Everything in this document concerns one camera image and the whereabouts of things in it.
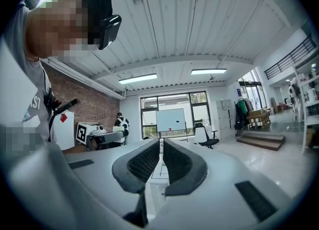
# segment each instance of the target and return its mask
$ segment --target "brick wall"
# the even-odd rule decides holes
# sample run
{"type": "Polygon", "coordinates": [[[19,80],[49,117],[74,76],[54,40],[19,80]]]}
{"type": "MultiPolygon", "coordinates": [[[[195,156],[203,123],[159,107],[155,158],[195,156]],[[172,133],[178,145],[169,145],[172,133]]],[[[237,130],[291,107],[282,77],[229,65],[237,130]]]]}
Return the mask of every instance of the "brick wall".
{"type": "Polygon", "coordinates": [[[80,103],[70,111],[74,112],[74,131],[78,122],[100,122],[111,131],[120,110],[120,101],[68,77],[49,65],[42,63],[51,82],[54,96],[62,105],[77,98],[80,103]]]}

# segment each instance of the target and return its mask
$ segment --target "black office chair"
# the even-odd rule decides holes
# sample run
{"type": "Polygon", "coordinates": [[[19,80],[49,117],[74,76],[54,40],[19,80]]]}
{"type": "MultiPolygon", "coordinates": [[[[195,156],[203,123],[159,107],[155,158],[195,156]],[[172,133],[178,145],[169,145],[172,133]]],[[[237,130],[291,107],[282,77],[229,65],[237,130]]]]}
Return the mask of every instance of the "black office chair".
{"type": "Polygon", "coordinates": [[[212,146],[219,142],[219,139],[215,139],[215,132],[217,131],[213,131],[214,138],[209,139],[205,127],[202,124],[197,124],[195,127],[195,142],[201,146],[213,149],[212,146]]]}

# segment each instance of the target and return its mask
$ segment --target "railing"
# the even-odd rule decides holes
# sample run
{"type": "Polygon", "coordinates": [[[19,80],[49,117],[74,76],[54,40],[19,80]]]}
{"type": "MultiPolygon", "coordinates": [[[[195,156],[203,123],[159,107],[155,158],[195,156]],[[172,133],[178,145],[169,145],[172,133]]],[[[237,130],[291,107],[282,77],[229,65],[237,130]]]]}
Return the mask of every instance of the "railing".
{"type": "Polygon", "coordinates": [[[301,60],[306,54],[315,49],[317,45],[314,43],[311,34],[302,41],[294,50],[287,54],[284,58],[278,61],[275,65],[271,66],[265,71],[268,79],[276,76],[280,72],[290,67],[292,64],[301,60]]]}

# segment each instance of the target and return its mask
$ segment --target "seat cushion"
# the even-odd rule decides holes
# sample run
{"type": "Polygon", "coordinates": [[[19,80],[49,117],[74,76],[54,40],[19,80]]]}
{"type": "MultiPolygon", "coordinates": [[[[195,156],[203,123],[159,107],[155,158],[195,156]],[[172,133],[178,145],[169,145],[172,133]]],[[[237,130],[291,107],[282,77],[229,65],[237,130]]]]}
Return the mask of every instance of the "seat cushion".
{"type": "Polygon", "coordinates": [[[210,139],[206,142],[200,142],[200,145],[202,146],[212,146],[215,145],[217,142],[219,142],[219,139],[210,139]]]}

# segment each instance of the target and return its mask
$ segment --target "wooden step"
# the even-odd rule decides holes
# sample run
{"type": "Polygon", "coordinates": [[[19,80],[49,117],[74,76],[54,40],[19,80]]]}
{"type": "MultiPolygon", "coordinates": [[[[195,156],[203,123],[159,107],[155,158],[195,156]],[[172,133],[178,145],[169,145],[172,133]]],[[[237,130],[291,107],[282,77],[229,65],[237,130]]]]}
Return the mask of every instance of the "wooden step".
{"type": "Polygon", "coordinates": [[[273,142],[284,142],[285,137],[279,135],[271,135],[271,134],[255,134],[255,133],[245,133],[243,132],[241,137],[246,138],[254,138],[258,140],[265,140],[265,141],[273,141],[273,142]]]}
{"type": "Polygon", "coordinates": [[[274,151],[277,151],[283,143],[283,142],[273,142],[273,141],[267,141],[267,140],[258,140],[255,138],[248,138],[248,137],[239,137],[236,140],[241,143],[245,143],[245,144],[252,145],[259,148],[274,150],[274,151]]]}

